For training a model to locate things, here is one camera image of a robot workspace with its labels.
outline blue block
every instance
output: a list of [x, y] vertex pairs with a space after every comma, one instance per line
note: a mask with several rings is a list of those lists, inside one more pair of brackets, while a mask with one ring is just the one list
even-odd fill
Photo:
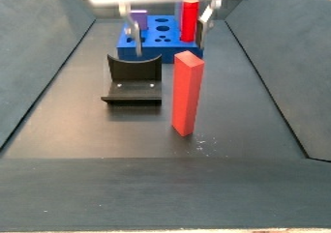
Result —
[[173, 15], [150, 15], [149, 29], [142, 31], [143, 56], [137, 55], [137, 42], [126, 36], [125, 28], [118, 42], [118, 56], [122, 60], [143, 61], [162, 54], [162, 63], [174, 64], [175, 54], [190, 51], [203, 58], [203, 49], [195, 42], [181, 41], [181, 29]]

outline gray wall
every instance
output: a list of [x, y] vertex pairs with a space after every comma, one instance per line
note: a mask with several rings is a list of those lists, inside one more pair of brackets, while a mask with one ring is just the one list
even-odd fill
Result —
[[321, 160], [331, 160], [330, 13], [329, 0], [244, 0], [228, 17], [294, 133]]
[[94, 21], [79, 0], [0, 0], [0, 146]]

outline gray side panel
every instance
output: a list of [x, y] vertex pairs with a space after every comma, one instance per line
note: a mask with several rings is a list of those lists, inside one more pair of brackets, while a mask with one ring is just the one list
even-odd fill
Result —
[[228, 24], [316, 159], [331, 160], [331, 4], [244, 0]]
[[0, 146], [94, 20], [77, 0], [0, 0]]
[[331, 227], [313, 160], [2, 160], [2, 231]]

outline red rectangular block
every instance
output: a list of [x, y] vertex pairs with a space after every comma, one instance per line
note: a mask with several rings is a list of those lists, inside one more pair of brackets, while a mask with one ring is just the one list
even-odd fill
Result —
[[175, 55], [173, 126], [182, 136], [193, 134], [205, 61], [190, 51]]

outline red block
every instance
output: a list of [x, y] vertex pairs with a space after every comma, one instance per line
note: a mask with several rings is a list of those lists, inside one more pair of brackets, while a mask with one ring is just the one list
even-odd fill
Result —
[[193, 42], [195, 38], [197, 20], [199, 14], [199, 1], [186, 0], [182, 10], [182, 41]]
[[175, 55], [173, 126], [182, 136], [193, 134], [205, 61], [190, 51]]

